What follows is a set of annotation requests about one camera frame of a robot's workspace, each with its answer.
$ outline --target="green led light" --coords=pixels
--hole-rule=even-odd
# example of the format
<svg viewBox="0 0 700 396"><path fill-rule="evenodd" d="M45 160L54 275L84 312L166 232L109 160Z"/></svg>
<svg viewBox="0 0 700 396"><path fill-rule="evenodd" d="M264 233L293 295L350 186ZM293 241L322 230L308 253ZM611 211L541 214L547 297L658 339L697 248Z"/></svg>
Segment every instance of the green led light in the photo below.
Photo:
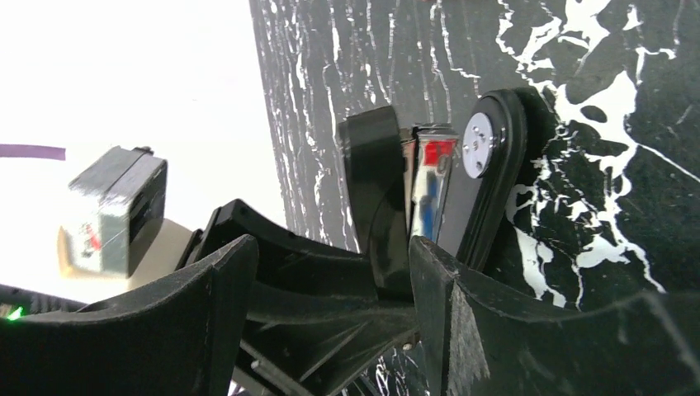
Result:
<svg viewBox="0 0 700 396"><path fill-rule="evenodd" d="M7 320L18 320L19 318L21 318L21 312L22 312L22 307L15 309L14 312L10 313L7 316Z"/></svg>

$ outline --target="purple tape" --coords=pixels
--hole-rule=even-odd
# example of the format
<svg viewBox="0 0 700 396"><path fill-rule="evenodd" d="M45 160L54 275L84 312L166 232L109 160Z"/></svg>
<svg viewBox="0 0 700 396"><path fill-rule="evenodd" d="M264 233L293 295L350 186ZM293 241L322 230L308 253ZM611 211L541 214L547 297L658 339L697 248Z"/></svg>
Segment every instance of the purple tape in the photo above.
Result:
<svg viewBox="0 0 700 396"><path fill-rule="evenodd" d="M42 158L65 161L65 148L31 144L0 144L0 158Z"/></svg>

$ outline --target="marble pattern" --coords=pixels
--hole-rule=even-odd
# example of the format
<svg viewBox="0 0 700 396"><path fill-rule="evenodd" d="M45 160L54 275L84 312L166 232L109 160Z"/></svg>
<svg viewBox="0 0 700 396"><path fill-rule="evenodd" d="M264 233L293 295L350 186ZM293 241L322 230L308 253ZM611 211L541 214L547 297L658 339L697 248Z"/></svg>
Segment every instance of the marble pattern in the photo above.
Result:
<svg viewBox="0 0 700 396"><path fill-rule="evenodd" d="M404 125L468 121L480 94L528 87L542 126L487 272L591 310L700 286L700 2L251 2L290 229L357 250L337 121L392 104ZM368 375L381 394L420 350Z"/></svg>

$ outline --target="servo motor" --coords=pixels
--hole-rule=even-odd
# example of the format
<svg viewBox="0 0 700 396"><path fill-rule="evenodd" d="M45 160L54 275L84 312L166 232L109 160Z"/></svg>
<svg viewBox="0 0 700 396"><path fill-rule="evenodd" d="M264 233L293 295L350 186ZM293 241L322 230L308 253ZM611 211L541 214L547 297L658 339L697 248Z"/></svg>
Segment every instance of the servo motor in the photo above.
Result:
<svg viewBox="0 0 700 396"><path fill-rule="evenodd" d="M114 147L69 183L62 228L74 268L130 277L163 224L166 160Z"/></svg>

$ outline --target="white wall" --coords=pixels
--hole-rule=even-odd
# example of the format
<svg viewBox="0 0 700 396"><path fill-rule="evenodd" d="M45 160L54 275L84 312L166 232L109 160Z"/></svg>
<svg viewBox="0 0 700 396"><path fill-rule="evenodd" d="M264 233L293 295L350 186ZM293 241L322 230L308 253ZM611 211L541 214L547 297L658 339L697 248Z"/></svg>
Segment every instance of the white wall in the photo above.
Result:
<svg viewBox="0 0 700 396"><path fill-rule="evenodd" d="M166 217L189 229L234 198L285 225L247 0L1 1L8 143L67 147L68 161L0 158L0 283L105 297L57 279L55 212L113 144L169 161Z"/></svg>

